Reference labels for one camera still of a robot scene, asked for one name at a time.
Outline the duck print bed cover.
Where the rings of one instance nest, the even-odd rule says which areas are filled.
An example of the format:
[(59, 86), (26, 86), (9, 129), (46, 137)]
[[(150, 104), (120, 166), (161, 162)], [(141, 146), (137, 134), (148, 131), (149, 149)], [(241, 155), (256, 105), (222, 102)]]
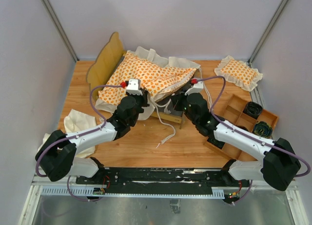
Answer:
[(164, 58), (155, 50), (137, 47), (136, 51), (128, 50), (112, 70), (100, 66), (96, 72), (97, 80), (106, 88), (96, 92), (96, 109), (113, 113), (122, 98), (126, 96), (122, 88), (112, 88), (129, 79), (139, 79), (141, 87), (148, 91), (149, 107), (139, 115), (140, 121), (148, 119), (155, 110), (167, 108), (160, 105), (172, 93), (176, 92), (196, 74), (201, 74), (200, 65), (185, 58)]

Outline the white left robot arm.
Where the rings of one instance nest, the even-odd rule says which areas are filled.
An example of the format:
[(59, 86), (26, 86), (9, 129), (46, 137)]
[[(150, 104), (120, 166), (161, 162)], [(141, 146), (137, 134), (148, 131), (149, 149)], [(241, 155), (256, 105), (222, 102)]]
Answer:
[(148, 107), (147, 95), (128, 94), (102, 124), (80, 132), (54, 131), (35, 156), (36, 174), (52, 182), (66, 176), (83, 176), (94, 184), (102, 182), (104, 171), (100, 169), (100, 162), (94, 158), (79, 158), (77, 154), (125, 136), (137, 123), (144, 107)]

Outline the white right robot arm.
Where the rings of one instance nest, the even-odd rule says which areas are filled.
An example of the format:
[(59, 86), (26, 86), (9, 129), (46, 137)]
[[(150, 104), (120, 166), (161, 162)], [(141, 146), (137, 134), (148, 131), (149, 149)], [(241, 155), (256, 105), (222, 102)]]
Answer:
[(202, 136), (232, 145), (255, 158), (252, 162), (233, 160), (221, 173), (225, 185), (232, 186), (238, 180), (263, 180), (274, 189), (284, 191), (301, 168), (286, 139), (274, 141), (259, 137), (216, 116), (200, 93), (180, 93), (172, 96), (172, 102), (174, 109), (184, 112)]

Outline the wooden compartment organizer box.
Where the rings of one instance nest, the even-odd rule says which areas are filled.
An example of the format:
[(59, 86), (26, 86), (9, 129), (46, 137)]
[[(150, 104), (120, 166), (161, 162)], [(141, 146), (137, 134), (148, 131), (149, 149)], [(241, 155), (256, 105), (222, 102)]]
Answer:
[[(247, 100), (233, 94), (222, 111), (221, 116), (239, 128), (251, 133), (254, 125), (259, 121), (266, 122), (274, 130), (278, 122), (278, 116), (263, 109), (260, 116), (257, 119), (254, 119), (243, 113), (247, 102)], [(217, 141), (207, 139), (204, 142), (204, 145), (227, 160), (236, 159), (242, 162), (256, 161), (256, 158), (228, 143), (218, 143)]]

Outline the duck print small pillow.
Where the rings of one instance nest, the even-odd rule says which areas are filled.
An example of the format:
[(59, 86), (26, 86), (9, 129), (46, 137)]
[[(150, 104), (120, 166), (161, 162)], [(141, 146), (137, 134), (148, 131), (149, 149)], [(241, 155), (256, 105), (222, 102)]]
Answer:
[(258, 69), (250, 68), (246, 62), (237, 61), (232, 56), (222, 59), (214, 72), (217, 76), (223, 76), (227, 82), (248, 92), (253, 91), (263, 78)]

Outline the dark rolled sock upper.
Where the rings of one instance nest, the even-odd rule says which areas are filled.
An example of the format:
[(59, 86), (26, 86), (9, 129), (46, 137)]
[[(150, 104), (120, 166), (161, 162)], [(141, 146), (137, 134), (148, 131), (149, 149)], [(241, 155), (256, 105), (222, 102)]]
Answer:
[(247, 102), (243, 113), (257, 119), (263, 111), (263, 107), (255, 102)]

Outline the dark rolled sock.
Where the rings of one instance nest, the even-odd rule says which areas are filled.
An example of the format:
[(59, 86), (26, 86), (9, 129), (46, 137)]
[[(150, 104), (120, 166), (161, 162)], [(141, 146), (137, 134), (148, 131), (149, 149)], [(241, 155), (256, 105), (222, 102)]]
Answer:
[(243, 113), (257, 119), (263, 111), (263, 107), (255, 102), (247, 102)]
[(259, 121), (254, 125), (252, 133), (257, 136), (269, 139), (272, 136), (273, 128), (266, 122)]

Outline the wooden pet bed frame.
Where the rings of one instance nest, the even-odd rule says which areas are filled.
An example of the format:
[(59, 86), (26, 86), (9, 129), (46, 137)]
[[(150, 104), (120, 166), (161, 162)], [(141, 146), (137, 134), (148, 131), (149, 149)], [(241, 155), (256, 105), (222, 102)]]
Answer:
[(126, 96), (125, 89), (117, 85), (128, 79), (139, 79), (148, 91), (149, 104), (138, 117), (142, 121), (154, 113), (156, 103), (184, 86), (199, 69), (200, 65), (193, 61), (164, 58), (154, 49), (139, 46), (135, 51), (125, 51), (119, 34), (114, 32), (89, 68), (87, 82), (93, 91), (96, 109), (113, 113)]

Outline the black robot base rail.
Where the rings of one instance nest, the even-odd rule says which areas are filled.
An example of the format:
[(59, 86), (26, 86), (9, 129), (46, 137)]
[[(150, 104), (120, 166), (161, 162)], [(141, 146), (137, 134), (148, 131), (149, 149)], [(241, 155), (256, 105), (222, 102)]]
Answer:
[(239, 197), (250, 181), (235, 180), (221, 169), (101, 167), (92, 177), (71, 176), (56, 182), (34, 177), (42, 195), (225, 199)]

